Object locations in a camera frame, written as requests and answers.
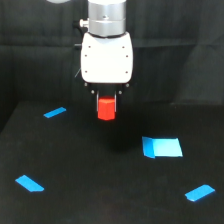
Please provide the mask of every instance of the red object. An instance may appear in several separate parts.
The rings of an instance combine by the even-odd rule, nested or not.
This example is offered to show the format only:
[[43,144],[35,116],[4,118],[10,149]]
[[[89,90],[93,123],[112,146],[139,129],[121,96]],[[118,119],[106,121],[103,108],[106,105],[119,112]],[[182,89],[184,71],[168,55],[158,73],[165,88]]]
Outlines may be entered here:
[[105,121],[115,119],[115,99],[113,97],[105,96],[99,98],[98,118]]

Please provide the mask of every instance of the blue paper square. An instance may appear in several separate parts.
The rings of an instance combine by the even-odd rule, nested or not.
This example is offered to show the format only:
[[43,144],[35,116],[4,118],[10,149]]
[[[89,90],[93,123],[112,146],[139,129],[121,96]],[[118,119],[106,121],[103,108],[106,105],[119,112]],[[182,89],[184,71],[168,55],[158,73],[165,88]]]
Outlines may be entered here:
[[39,184],[35,183],[33,180],[31,180],[26,175],[23,175],[22,177],[15,180],[17,183],[19,183],[21,186],[26,188],[30,192],[34,191],[43,191],[44,188],[41,187]]
[[203,185],[199,188],[196,188],[193,191],[190,191],[189,193],[185,194],[185,196],[187,197],[187,199],[189,201],[197,201],[200,198],[205,197],[208,194],[211,194],[212,192],[214,192],[215,189],[211,188],[209,185]]
[[53,111],[51,111],[51,112],[49,112],[49,113],[44,114],[44,116],[45,116],[46,118],[51,118],[51,117],[54,117],[54,116],[56,116],[56,115],[58,115],[58,114],[61,114],[61,113],[65,112],[65,111],[66,111],[65,108],[60,107],[60,108],[58,108],[58,109],[56,109],[56,110],[53,110]]
[[178,139],[152,139],[142,137],[143,153],[149,158],[159,156],[182,157],[182,150]]
[[155,156],[182,157],[178,139],[153,139]]

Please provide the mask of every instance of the blue tape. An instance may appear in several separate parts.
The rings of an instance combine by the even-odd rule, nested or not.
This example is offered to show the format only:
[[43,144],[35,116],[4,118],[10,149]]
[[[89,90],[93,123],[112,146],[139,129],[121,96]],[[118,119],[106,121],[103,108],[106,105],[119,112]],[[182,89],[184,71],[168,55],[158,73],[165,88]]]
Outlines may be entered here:
[[51,117],[54,117],[54,116],[56,116],[56,115],[58,115],[58,114],[61,114],[61,113],[65,112],[65,111],[66,111],[65,108],[60,107],[60,108],[58,108],[58,109],[56,109],[56,110],[53,110],[53,111],[51,111],[51,112],[49,112],[49,113],[44,114],[44,116],[45,116],[46,118],[51,118]]
[[31,180],[26,175],[23,175],[22,177],[16,179],[15,181],[30,192],[44,190],[43,187],[41,187],[39,184],[35,183],[33,180]]
[[189,193],[185,194],[185,196],[187,197],[187,199],[189,201],[197,201],[200,198],[203,198],[206,195],[211,194],[214,191],[215,191],[215,189],[211,188],[209,185],[203,185],[203,186],[196,188],[195,190],[190,191]]
[[145,156],[155,159],[154,149],[153,149],[153,139],[142,137],[143,153]]
[[152,139],[142,137],[144,155],[149,158],[158,156],[182,157],[183,153],[178,139]]

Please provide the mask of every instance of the black table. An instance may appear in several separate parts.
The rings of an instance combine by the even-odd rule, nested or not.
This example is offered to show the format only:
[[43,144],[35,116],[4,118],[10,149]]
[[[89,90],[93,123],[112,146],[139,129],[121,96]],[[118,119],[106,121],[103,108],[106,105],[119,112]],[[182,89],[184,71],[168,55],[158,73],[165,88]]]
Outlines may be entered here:
[[[142,136],[178,137],[183,158],[144,157]],[[85,104],[20,102],[0,133],[0,223],[223,224],[223,171],[224,107],[139,104],[104,122]],[[188,201],[203,184],[216,192]]]

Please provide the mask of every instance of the blue tape strip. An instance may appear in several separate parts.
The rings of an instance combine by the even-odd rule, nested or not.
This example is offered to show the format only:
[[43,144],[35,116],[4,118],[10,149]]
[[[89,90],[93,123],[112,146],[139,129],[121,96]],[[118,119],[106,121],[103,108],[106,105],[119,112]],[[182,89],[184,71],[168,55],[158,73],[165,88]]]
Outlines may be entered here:
[[153,139],[142,137],[142,144],[143,144],[143,153],[145,156],[155,159],[155,154],[153,150]]
[[58,115],[58,114],[61,114],[61,113],[65,112],[65,111],[66,111],[65,108],[60,107],[60,108],[58,108],[58,109],[56,109],[56,110],[53,110],[53,111],[51,111],[51,112],[49,112],[49,113],[44,114],[44,116],[45,116],[46,118],[51,118],[51,117],[54,117],[54,116],[56,116],[56,115]]
[[215,189],[211,188],[209,185],[203,185],[203,186],[185,194],[185,196],[187,197],[187,199],[189,201],[197,201],[200,198],[203,198],[206,195],[211,194],[214,191],[215,191]]
[[23,175],[22,177],[16,179],[15,181],[30,192],[44,190],[43,187],[41,187],[39,184],[35,183],[33,180],[31,180],[26,175]]
[[157,156],[182,157],[183,153],[178,139],[152,139],[142,137],[143,153],[149,158]]

